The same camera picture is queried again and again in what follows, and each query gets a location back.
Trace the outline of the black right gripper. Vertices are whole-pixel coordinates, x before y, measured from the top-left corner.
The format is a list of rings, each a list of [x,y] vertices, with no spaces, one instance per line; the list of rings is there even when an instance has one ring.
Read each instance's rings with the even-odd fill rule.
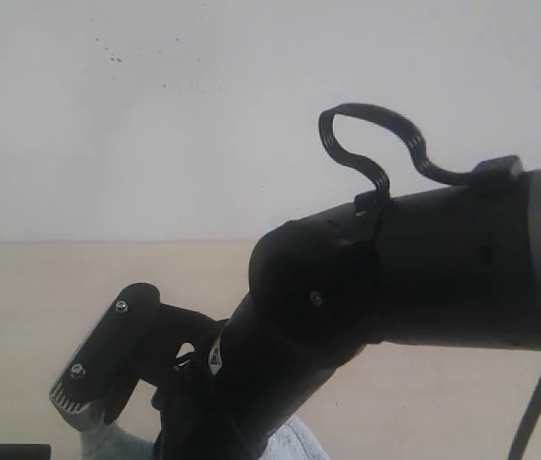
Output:
[[[153,446],[155,459],[227,459],[230,429],[212,395],[200,354],[176,359],[153,397],[161,428]]]

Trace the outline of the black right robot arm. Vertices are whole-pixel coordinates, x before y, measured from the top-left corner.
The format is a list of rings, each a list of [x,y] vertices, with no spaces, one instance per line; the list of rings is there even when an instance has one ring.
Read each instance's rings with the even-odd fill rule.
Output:
[[[249,288],[157,393],[159,459],[258,459],[296,410],[381,342],[541,351],[541,170],[290,221]],[[541,377],[512,441],[523,457]]]

